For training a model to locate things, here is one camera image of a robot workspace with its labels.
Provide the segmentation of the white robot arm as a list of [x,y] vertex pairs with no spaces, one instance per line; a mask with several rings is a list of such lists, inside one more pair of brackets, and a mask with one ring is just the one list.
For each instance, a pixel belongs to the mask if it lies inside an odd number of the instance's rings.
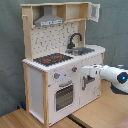
[[108,65],[91,65],[81,68],[84,87],[96,78],[111,83],[111,90],[116,94],[128,95],[128,70]]

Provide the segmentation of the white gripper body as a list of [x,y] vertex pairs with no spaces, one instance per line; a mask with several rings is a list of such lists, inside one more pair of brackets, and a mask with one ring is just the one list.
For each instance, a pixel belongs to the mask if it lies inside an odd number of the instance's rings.
[[81,68],[81,72],[84,75],[89,75],[90,77],[95,78],[99,76],[101,68],[101,65],[84,66]]

